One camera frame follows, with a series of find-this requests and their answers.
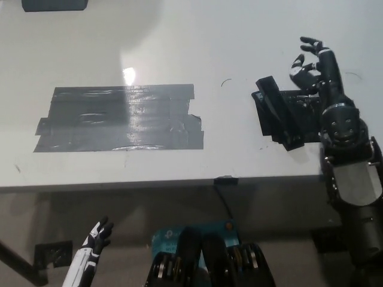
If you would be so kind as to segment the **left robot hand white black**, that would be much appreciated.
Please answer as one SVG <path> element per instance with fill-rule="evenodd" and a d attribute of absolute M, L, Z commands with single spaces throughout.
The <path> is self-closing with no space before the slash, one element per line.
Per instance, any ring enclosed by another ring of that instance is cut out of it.
<path fill-rule="evenodd" d="M 92 228 L 81 248 L 76 251 L 63 287 L 90 287 L 103 249 L 110 244 L 114 224 L 103 217 Z"/>

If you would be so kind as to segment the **right robot hand black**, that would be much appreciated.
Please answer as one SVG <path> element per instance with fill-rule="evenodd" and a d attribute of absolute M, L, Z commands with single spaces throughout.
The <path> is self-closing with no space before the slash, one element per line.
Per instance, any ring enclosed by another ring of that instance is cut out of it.
<path fill-rule="evenodd" d="M 302 36 L 302 51 L 317 57 L 315 63 L 304 64 L 305 55 L 300 54 L 290 68 L 290 79 L 301 90 L 319 94 L 321 102 L 330 106 L 345 100 L 341 73 L 334 52 L 323 42 Z"/>

